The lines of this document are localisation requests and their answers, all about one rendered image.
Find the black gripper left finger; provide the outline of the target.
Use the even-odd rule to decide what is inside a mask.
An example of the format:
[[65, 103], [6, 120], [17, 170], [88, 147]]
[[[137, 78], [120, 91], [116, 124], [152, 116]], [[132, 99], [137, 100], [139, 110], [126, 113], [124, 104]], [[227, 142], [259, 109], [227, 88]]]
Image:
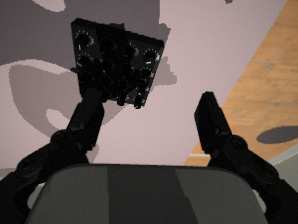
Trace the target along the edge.
[[86, 153], [96, 145], [104, 114], [98, 89], [88, 87], [67, 128], [55, 132], [50, 143], [23, 158], [0, 181], [0, 224], [25, 224], [31, 210], [28, 198], [39, 184], [64, 167], [89, 163]]

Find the black knob box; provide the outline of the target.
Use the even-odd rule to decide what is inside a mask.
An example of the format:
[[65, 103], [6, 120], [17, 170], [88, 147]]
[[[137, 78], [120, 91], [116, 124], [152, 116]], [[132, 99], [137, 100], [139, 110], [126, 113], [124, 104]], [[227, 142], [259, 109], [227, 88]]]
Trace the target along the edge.
[[71, 23], [71, 31], [81, 97], [95, 87], [102, 103], [145, 106], [164, 42], [81, 18]]

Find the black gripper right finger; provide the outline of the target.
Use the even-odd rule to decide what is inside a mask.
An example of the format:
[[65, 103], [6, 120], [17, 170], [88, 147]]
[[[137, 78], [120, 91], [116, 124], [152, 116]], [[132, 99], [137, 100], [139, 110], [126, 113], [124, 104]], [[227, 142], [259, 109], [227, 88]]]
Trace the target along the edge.
[[249, 150], [244, 138], [232, 134], [213, 92], [202, 94], [194, 119], [201, 148], [211, 157], [207, 166], [246, 179], [266, 205], [268, 224], [298, 224], [298, 192], [279, 178], [274, 166]]

